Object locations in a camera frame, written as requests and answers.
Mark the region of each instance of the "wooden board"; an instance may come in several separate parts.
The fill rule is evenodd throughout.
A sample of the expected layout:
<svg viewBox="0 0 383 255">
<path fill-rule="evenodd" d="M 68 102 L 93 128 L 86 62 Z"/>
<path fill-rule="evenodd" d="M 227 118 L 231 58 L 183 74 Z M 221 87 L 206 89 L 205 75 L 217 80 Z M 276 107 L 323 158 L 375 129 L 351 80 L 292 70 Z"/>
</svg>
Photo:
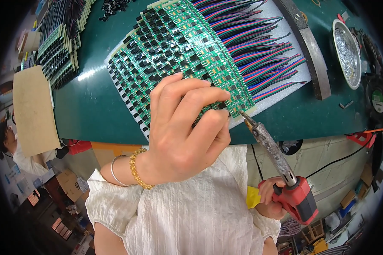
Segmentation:
<svg viewBox="0 0 383 255">
<path fill-rule="evenodd" d="M 50 87 L 41 66 L 14 74 L 13 104 L 18 142 L 25 157 L 60 147 Z"/>
</svg>

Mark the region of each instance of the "red soldering iron handle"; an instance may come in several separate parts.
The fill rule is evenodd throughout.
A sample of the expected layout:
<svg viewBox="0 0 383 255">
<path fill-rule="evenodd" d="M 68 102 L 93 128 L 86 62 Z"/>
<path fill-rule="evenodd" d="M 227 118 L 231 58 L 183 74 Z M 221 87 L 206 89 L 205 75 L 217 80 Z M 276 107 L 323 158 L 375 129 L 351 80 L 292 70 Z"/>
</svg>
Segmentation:
<svg viewBox="0 0 383 255">
<path fill-rule="evenodd" d="M 280 202 L 282 207 L 302 225 L 309 225 L 319 213 L 315 198 L 306 178 L 296 176 L 298 182 L 295 186 L 280 188 L 273 186 L 272 201 Z"/>
</svg>

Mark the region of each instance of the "person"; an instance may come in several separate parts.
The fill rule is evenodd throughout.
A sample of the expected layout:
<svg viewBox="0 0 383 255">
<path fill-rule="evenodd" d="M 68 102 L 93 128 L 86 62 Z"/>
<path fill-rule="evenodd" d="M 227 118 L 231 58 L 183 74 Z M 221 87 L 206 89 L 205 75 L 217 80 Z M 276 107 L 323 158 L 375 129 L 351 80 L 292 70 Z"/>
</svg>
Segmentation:
<svg viewBox="0 0 383 255">
<path fill-rule="evenodd" d="M 28 173 L 36 176 L 43 176 L 48 172 L 47 161 L 53 160 L 55 157 L 62 159 L 67 153 L 68 148 L 49 150 L 32 157 L 25 157 L 21 148 L 21 144 L 17 141 L 17 134 L 7 125 L 6 122 L 0 123 L 0 159 L 4 159 L 4 153 L 10 152 L 13 161 L 17 166 Z"/>
<path fill-rule="evenodd" d="M 147 151 L 117 157 L 88 179 L 95 251 L 109 254 L 277 254 L 280 219 L 273 177 L 248 209 L 246 145 L 229 146 L 229 112 L 206 105 L 230 93 L 182 74 L 150 94 Z"/>
</svg>

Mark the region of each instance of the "black wire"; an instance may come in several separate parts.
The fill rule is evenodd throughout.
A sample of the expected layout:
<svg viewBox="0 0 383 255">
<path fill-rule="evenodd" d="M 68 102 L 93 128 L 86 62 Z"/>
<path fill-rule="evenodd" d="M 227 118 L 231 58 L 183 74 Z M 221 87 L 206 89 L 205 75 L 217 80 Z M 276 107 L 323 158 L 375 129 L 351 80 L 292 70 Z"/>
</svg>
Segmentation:
<svg viewBox="0 0 383 255">
<path fill-rule="evenodd" d="M 254 153 L 255 161 L 256 161 L 257 166 L 258 166 L 258 171 L 260 172 L 261 180 L 263 181 L 264 180 L 264 176 L 262 176 L 260 164 L 258 164 L 257 156 L 255 155 L 255 149 L 254 149 L 254 146 L 252 144 L 251 144 L 251 147 L 252 147 L 252 152 Z"/>
<path fill-rule="evenodd" d="M 355 152 L 353 152 L 352 154 L 348 155 L 348 156 L 345 156 L 345 157 L 342 157 L 341 159 L 338 159 L 338 160 L 335 160 L 333 162 L 330 162 L 329 164 L 327 164 L 326 166 L 322 167 L 321 169 L 317 170 L 316 172 L 314 173 L 311 173 L 309 176 L 306 177 L 306 179 L 308 179 L 310 176 L 313 176 L 315 174 L 317 174 L 318 172 L 322 171 L 323 169 L 325 169 L 326 167 L 330 166 L 331 164 L 334 164 L 336 162 L 339 162 L 341 160 L 345 160 L 347 159 L 348 157 L 351 157 L 353 156 L 354 154 L 356 154 L 357 152 L 361 151 L 364 147 L 366 147 L 368 145 L 368 143 L 371 141 L 371 139 L 374 137 L 374 134 L 372 135 L 372 137 L 370 137 L 370 139 L 368 140 L 368 142 L 363 145 L 360 149 L 356 150 Z"/>
</svg>

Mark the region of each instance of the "stack of circuit boards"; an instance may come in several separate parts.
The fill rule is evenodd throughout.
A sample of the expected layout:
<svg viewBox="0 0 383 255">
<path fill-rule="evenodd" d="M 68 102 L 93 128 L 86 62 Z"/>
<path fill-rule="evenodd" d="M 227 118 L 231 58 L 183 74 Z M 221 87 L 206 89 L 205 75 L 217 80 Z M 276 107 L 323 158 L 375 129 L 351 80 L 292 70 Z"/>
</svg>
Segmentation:
<svg viewBox="0 0 383 255">
<path fill-rule="evenodd" d="M 244 79 L 221 40 L 187 0 L 158 2 L 145 9 L 123 44 L 108 61 L 109 73 L 144 135 L 149 137 L 149 93 L 158 82 L 183 72 L 185 78 L 209 80 L 231 99 L 203 108 L 227 108 L 233 117 L 254 106 Z"/>
<path fill-rule="evenodd" d="M 80 33 L 85 28 L 94 2 L 95 0 L 53 0 L 43 18 L 37 59 L 54 90 L 65 85 L 78 71 L 77 49 L 81 47 Z M 71 13 L 74 7 L 78 13 Z"/>
</svg>

